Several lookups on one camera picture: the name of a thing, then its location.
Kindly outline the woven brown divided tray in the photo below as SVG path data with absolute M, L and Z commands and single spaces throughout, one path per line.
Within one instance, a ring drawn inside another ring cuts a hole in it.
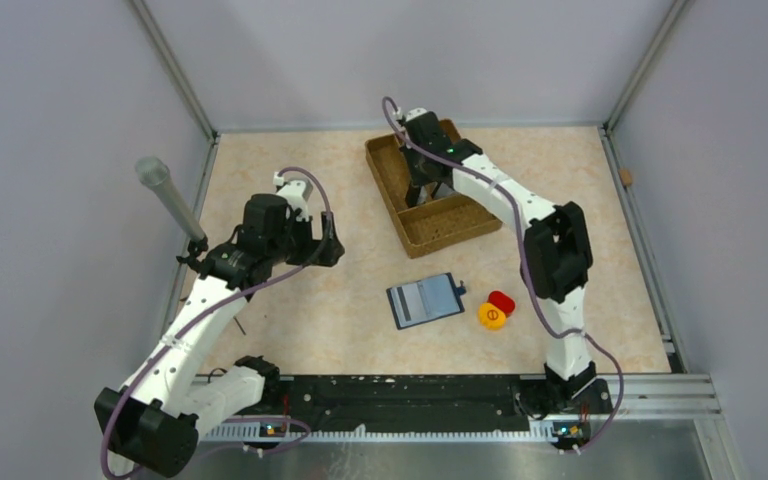
M 502 222 L 473 199 L 453 194 L 409 206 L 409 169 L 393 134 L 364 143 L 366 161 L 400 243 L 410 259 L 493 233 Z

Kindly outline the navy blue card holder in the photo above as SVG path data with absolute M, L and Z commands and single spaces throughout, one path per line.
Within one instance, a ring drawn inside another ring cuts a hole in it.
M 399 325 L 397 316 L 394 290 L 398 286 L 410 283 L 419 283 L 421 285 L 428 318 L 424 323 L 402 328 Z M 450 272 L 447 272 L 390 287 L 386 290 L 386 296 L 396 328 L 398 330 L 405 330 L 463 313 L 465 307 L 462 297 L 466 292 L 467 289 L 464 282 L 456 281 L 454 276 Z

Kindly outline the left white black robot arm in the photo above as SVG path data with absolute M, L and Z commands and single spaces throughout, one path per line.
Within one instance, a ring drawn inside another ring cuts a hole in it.
M 143 364 L 94 403 L 105 479 L 129 479 L 143 470 L 174 477 L 205 435 L 230 417 L 247 407 L 274 410 L 281 397 L 269 379 L 275 367 L 258 357 L 206 385 L 193 381 L 220 334 L 257 292 L 307 267 L 333 267 L 345 252 L 331 206 L 324 206 L 316 239 L 308 196 L 291 185 L 252 196 L 242 223 L 213 249 L 192 214 L 182 216 L 193 238 L 181 261 L 197 274 L 190 294 Z

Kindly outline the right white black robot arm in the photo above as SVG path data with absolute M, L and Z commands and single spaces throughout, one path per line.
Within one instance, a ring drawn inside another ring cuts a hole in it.
M 549 404 L 572 412 L 587 397 L 596 367 L 584 337 L 584 298 L 593 254 L 582 208 L 546 200 L 500 169 L 475 143 L 454 140 L 424 108 L 396 112 L 406 158 L 499 219 L 517 236 L 520 271 L 550 336 L 544 363 Z

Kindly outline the red toy block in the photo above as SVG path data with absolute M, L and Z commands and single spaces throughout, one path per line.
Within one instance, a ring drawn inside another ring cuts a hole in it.
M 507 317 L 510 317 L 516 310 L 516 302 L 506 293 L 494 290 L 488 295 L 487 302 L 502 311 Z

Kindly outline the yellow round toy block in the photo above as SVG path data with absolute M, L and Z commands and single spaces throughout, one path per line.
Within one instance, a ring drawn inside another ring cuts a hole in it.
M 507 323 L 507 314 L 492 303 L 482 303 L 477 312 L 479 323 L 486 329 L 496 331 Z

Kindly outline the grey microphone on tripod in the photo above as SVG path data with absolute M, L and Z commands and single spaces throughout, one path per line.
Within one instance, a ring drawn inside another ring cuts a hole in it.
M 137 160 L 135 172 L 140 183 L 154 193 L 188 238 L 187 254 L 178 256 L 177 261 L 194 272 L 201 272 L 200 256 L 208 249 L 208 238 L 174 184 L 170 169 L 158 157 L 147 156 Z

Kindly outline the small brown block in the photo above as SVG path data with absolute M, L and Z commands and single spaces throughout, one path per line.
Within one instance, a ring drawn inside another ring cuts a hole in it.
M 633 175 L 630 170 L 626 168 L 620 168 L 618 170 L 621 185 L 624 188 L 628 188 L 633 184 Z

